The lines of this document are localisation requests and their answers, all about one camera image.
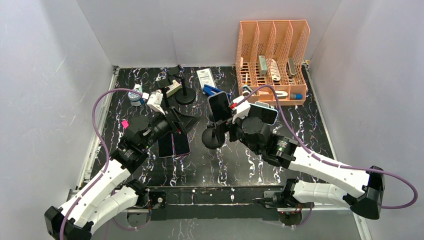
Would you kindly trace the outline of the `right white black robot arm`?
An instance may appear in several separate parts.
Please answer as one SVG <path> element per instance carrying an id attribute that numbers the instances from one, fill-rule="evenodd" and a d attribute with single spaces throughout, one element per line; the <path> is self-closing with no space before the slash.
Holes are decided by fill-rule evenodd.
<path id="1" fill-rule="evenodd" d="M 203 131 L 202 143 L 208 149 L 218 149 L 223 146 L 226 133 L 231 141 L 240 141 L 272 166 L 306 173 L 324 181 L 287 180 L 280 196 L 286 206 L 319 202 L 349 208 L 366 219 L 380 218 L 385 190 L 382 168 L 373 165 L 357 170 L 322 155 L 314 158 L 294 139 L 273 133 L 258 117 L 213 123 Z"/>

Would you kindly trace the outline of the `black phone stand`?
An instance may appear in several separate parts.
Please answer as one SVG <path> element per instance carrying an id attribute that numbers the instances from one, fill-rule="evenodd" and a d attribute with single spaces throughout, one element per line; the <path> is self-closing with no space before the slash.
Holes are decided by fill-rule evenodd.
<path id="1" fill-rule="evenodd" d="M 166 77 L 166 78 L 163 78 L 163 79 L 156 80 L 155 84 L 156 84 L 157 90 L 160 90 L 163 94 L 164 107 L 169 108 L 170 107 L 170 102 L 169 102 L 170 97 L 167 97 L 166 92 L 167 92 L 167 87 L 173 84 L 173 80 Z"/>
<path id="2" fill-rule="evenodd" d="M 226 121 L 215 120 L 212 113 L 208 116 L 208 120 L 210 123 L 202 132 L 201 140 L 206 148 L 216 150 L 224 145 L 226 141 L 225 134 L 229 131 L 229 127 Z"/>
<path id="3" fill-rule="evenodd" d="M 177 66 L 168 69 L 167 76 L 180 80 L 181 88 L 176 91 L 174 98 L 179 105 L 187 106 L 195 101 L 196 92 L 192 88 L 186 86 L 185 77 L 180 75 L 182 70 L 183 68 L 178 64 Z"/>

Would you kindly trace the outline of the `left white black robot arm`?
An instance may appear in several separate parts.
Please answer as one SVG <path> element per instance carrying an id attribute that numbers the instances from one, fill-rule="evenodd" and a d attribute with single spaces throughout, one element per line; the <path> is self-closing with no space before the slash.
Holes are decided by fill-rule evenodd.
<path id="1" fill-rule="evenodd" d="M 72 199 L 46 210 L 48 234 L 55 240 L 89 240 L 100 226 L 123 210 L 148 207 L 149 189 L 137 179 L 112 192 L 145 162 L 154 143 L 167 134 L 187 134 L 198 121 L 197 116 L 183 114 L 174 107 L 153 119 L 145 115 L 131 118 L 102 170 Z"/>

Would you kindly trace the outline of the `clear-case phone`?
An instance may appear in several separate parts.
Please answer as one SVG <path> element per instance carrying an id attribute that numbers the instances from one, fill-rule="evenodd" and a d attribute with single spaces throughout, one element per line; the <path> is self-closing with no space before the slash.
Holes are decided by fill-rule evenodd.
<path id="1" fill-rule="evenodd" d="M 213 121 L 226 121 L 230 119 L 233 114 L 230 108 L 229 98 L 226 92 L 220 91 L 207 98 Z"/>

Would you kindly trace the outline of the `purple-edged phone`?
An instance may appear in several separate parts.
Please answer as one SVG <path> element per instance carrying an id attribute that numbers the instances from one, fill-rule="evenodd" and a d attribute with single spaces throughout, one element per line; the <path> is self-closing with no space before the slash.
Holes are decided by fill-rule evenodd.
<path id="1" fill-rule="evenodd" d="M 174 154 L 176 156 L 188 155 L 190 150 L 188 136 L 186 134 L 173 134 Z"/>

